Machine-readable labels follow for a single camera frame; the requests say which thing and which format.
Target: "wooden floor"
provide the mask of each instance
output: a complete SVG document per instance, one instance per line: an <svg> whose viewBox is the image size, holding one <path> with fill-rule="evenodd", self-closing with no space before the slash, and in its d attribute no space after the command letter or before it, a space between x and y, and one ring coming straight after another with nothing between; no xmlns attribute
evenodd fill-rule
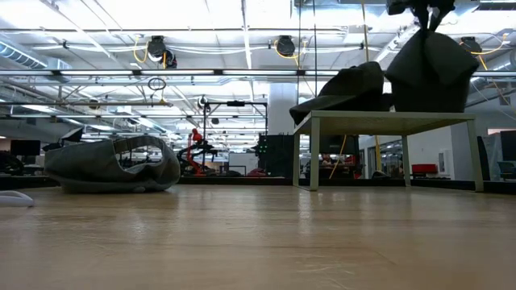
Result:
<svg viewBox="0 0 516 290"><path fill-rule="evenodd" d="M432 188L24 191L0 289L514 289L516 197Z"/></svg>

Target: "computer monitor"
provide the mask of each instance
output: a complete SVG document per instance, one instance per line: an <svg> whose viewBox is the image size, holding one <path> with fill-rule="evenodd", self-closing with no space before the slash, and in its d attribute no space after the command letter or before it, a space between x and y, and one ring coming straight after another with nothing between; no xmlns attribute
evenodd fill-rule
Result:
<svg viewBox="0 0 516 290"><path fill-rule="evenodd" d="M21 156L38 156L41 152L41 141L39 140L11 140L10 153Z"/></svg>

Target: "black cable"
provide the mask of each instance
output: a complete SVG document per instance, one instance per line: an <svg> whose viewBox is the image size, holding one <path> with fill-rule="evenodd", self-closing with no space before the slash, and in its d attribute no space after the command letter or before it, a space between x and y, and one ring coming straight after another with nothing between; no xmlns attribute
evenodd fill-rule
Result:
<svg viewBox="0 0 516 290"><path fill-rule="evenodd" d="M298 38L299 38L299 43L298 43L298 56L300 56L301 54L301 10L302 10L302 0L298 0L299 1L299 28L298 28ZM300 69L300 66L301 65L301 62L298 60L298 70ZM296 99L296 105L299 105L299 83L301 82L301 79L300 79L300 76L298 74L298 99Z"/></svg>

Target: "table leg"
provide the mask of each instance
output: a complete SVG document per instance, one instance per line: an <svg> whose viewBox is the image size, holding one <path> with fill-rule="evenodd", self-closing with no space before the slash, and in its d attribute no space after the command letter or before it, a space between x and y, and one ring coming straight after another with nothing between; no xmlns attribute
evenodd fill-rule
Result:
<svg viewBox="0 0 516 290"><path fill-rule="evenodd" d="M312 118L310 132L310 191L319 189L319 141L321 134L321 120Z"/></svg>
<svg viewBox="0 0 516 290"><path fill-rule="evenodd" d="M478 141L476 140L475 120L468 120L469 149L471 151L471 164L473 169L473 179L475 180L475 191L484 191L484 180L482 178L481 154L478 151Z"/></svg>
<svg viewBox="0 0 516 290"><path fill-rule="evenodd" d="M410 161L409 161L409 140L408 136L402 136L403 146L403 173L405 175L405 186L410 186Z"/></svg>
<svg viewBox="0 0 516 290"><path fill-rule="evenodd" d="M300 146L300 134L293 135L293 175L292 185L299 186L299 146Z"/></svg>

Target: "black fabric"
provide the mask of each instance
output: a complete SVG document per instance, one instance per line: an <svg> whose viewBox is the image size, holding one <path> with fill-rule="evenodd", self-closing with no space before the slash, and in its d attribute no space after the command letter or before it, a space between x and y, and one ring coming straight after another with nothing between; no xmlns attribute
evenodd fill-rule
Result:
<svg viewBox="0 0 516 290"><path fill-rule="evenodd" d="M462 113L478 62L453 39L418 31L396 55L385 77L400 112Z"/></svg>
<svg viewBox="0 0 516 290"><path fill-rule="evenodd" d="M341 69L322 87L319 95L290 109L299 124L312 110L388 111L389 94L382 94L384 75L377 62Z"/></svg>

